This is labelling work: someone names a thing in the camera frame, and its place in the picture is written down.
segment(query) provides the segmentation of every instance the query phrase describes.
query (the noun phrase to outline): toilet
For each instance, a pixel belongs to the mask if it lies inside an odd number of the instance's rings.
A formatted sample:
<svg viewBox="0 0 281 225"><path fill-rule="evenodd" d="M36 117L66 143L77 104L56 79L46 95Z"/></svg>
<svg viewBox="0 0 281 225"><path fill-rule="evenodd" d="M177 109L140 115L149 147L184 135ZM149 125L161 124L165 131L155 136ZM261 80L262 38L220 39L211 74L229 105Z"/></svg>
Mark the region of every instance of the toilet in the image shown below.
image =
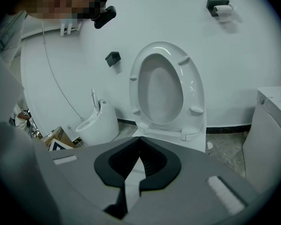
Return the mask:
<svg viewBox="0 0 281 225"><path fill-rule="evenodd" d="M154 42L136 57L129 81L138 130L146 136L205 152L206 110L199 72L190 56L168 42Z"/></svg>
<svg viewBox="0 0 281 225"><path fill-rule="evenodd" d="M94 111L89 119L76 129L76 133L86 146L111 142L118 134L118 119L112 105L106 100L99 100L92 89Z"/></svg>
<svg viewBox="0 0 281 225"><path fill-rule="evenodd" d="M246 179L259 193L281 181L281 87L258 88L252 126L243 144Z"/></svg>

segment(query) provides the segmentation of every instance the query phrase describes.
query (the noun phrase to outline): toilet tank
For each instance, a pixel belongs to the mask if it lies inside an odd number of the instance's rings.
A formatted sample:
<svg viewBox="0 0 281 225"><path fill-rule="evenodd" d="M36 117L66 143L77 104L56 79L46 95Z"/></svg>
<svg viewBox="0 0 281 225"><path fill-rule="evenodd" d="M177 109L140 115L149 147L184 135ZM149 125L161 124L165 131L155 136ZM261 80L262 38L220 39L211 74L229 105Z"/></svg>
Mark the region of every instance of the toilet tank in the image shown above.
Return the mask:
<svg viewBox="0 0 281 225"><path fill-rule="evenodd" d="M243 145L246 179L262 193L281 181L281 87L259 88Z"/></svg>

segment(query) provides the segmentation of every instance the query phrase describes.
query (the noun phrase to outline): toilet paper holder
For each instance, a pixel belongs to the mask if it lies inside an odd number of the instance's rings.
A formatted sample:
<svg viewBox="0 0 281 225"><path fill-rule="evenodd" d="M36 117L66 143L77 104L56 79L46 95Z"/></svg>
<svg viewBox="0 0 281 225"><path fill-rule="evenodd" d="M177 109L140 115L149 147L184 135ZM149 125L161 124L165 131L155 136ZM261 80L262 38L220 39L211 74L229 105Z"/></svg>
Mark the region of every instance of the toilet paper holder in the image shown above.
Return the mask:
<svg viewBox="0 0 281 225"><path fill-rule="evenodd" d="M212 17L218 17L219 15L217 14L216 10L214 9L215 6L220 6L220 5L228 5L229 0L207 0L207 9L210 12Z"/></svg>

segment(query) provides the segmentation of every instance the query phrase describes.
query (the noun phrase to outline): gray floor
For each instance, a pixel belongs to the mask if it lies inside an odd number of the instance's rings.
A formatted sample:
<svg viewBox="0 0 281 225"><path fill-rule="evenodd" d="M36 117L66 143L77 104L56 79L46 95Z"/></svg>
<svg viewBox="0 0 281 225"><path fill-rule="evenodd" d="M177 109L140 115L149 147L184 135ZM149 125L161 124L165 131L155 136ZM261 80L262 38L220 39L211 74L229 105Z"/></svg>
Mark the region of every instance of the gray floor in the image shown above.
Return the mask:
<svg viewBox="0 0 281 225"><path fill-rule="evenodd" d="M122 122L119 122L118 125L120 133L114 140L130 137L137 130L136 126ZM244 155L242 150L245 137L246 134L244 133L207 134L206 143L211 142L213 148L210 150L206 148L206 153L245 178Z"/></svg>

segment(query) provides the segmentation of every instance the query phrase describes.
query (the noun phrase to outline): cardboard box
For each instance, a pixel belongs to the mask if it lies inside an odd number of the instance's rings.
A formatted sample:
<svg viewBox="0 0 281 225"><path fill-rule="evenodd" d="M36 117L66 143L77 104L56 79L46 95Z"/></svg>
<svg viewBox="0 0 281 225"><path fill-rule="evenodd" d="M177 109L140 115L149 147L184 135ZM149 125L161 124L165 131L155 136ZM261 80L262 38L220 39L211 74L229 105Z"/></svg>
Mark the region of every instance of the cardboard box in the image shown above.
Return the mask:
<svg viewBox="0 0 281 225"><path fill-rule="evenodd" d="M55 138L53 138L52 142L48 146L49 151L63 150L63 149L73 149L73 148L62 143L61 141L56 140Z"/></svg>
<svg viewBox="0 0 281 225"><path fill-rule="evenodd" d="M57 129L53 130L47 136L43 137L41 141L43 141L46 147L48 147L53 139L56 139L57 141L60 141L65 145L75 148L75 145L72 143L71 139L69 139L69 137L66 135L62 127L58 127Z"/></svg>

